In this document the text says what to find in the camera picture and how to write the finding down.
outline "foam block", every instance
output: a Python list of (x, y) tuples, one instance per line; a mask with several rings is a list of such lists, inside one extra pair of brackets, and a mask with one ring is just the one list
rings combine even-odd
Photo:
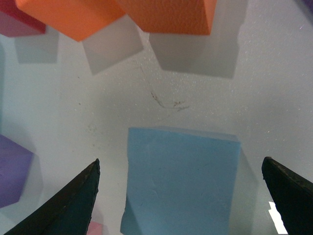
[(227, 235), (240, 143), (235, 136), (130, 128), (124, 235)]
[(45, 33), (45, 24), (19, 10), (14, 0), (0, 0), (0, 34), (19, 37)]
[(99, 178), (97, 159), (5, 235), (86, 235)]
[(23, 12), (81, 41), (125, 13), (115, 0), (16, 0)]
[(90, 222), (87, 235), (102, 235), (102, 224)]
[(313, 183), (266, 157), (262, 173), (289, 235), (313, 234)]
[(208, 35), (216, 0), (116, 0), (146, 32)]
[(0, 208), (20, 200), (33, 153), (0, 135)]

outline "pink foam block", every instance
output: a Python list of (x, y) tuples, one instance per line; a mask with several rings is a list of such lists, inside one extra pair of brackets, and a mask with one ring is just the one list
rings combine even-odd
[(102, 224), (90, 222), (87, 235), (102, 235)]
[(19, 201), (33, 153), (0, 135), (0, 208)]
[(45, 33), (45, 24), (22, 12), (14, 0), (0, 0), (0, 34), (19, 37)]

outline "blue foam block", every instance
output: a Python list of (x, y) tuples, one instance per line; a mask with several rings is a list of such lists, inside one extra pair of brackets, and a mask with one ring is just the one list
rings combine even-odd
[(235, 136), (130, 128), (124, 235), (227, 235)]

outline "orange foam block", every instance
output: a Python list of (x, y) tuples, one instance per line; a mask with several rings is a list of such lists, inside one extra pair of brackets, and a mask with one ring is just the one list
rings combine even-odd
[(115, 0), (16, 0), (17, 7), (76, 41), (120, 18)]
[(102, 224), (90, 222), (87, 235), (102, 235)]
[(216, 0), (116, 0), (146, 32), (209, 35)]
[(0, 34), (19, 37), (45, 33), (45, 24), (19, 10), (14, 0), (0, 0)]

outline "white table surface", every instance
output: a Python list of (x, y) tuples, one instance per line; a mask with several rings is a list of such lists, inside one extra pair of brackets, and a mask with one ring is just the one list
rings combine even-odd
[(99, 158), (92, 217), (119, 235), (132, 126), (235, 134), (231, 234), (277, 234), (263, 158), (313, 181), (312, 16), (298, 0), (218, 0), (209, 37), (149, 34), (128, 17), (80, 43), (50, 27), (0, 36), (1, 134), (35, 153), (0, 234)]

